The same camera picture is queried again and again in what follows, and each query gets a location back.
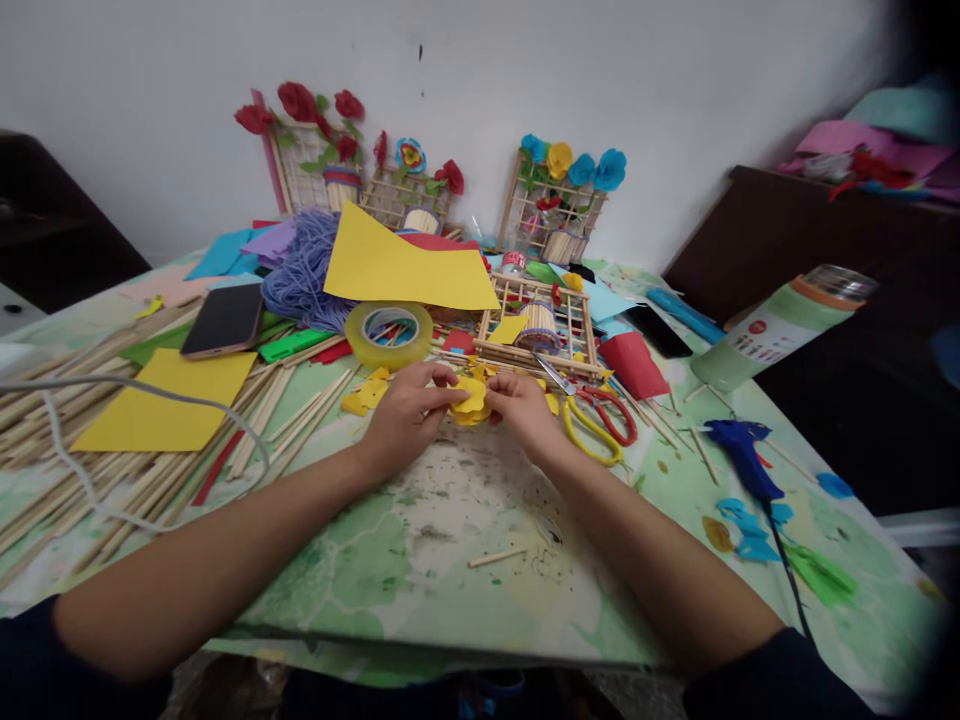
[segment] thermos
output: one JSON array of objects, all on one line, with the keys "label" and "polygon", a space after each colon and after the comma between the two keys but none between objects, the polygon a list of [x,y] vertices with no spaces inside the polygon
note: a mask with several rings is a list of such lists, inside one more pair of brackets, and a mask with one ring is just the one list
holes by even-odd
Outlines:
[{"label": "thermos", "polygon": [[876,289],[860,273],[820,265],[777,290],[690,368],[717,390],[734,390],[852,316]]}]

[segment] yarn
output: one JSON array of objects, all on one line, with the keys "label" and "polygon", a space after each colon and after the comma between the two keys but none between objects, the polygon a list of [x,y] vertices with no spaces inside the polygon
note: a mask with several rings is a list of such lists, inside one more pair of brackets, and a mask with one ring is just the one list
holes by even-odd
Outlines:
[{"label": "yarn", "polygon": [[323,291],[340,217],[307,208],[294,216],[293,224],[286,259],[261,286],[264,304],[270,312],[312,330],[342,333],[357,303]]}]

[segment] packing tape roll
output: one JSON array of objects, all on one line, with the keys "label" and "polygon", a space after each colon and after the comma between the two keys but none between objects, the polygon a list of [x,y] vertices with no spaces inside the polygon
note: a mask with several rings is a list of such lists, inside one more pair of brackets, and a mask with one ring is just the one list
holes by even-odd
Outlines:
[{"label": "packing tape roll", "polygon": [[[380,345],[371,339],[391,323],[404,328],[396,345]],[[405,337],[410,330],[413,336]],[[350,311],[343,334],[361,364],[394,372],[430,354],[433,318],[419,303],[363,302]]]}]

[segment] smartphone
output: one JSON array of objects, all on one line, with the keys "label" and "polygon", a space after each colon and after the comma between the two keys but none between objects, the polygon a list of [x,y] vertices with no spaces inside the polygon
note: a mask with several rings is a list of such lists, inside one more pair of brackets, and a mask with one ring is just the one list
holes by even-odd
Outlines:
[{"label": "smartphone", "polygon": [[651,345],[666,358],[690,357],[693,355],[683,339],[677,335],[667,321],[649,305],[637,305],[626,311],[627,319],[637,328]]},{"label": "smartphone", "polygon": [[180,348],[187,360],[247,350],[260,339],[260,284],[211,290]]}]

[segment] person's right hand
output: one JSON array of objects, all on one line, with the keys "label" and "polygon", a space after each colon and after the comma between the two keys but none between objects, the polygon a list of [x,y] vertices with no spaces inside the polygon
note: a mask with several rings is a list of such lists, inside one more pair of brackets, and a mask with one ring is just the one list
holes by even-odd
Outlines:
[{"label": "person's right hand", "polygon": [[532,377],[514,373],[494,375],[487,382],[487,404],[503,418],[537,465],[568,442],[550,412],[543,388]]}]

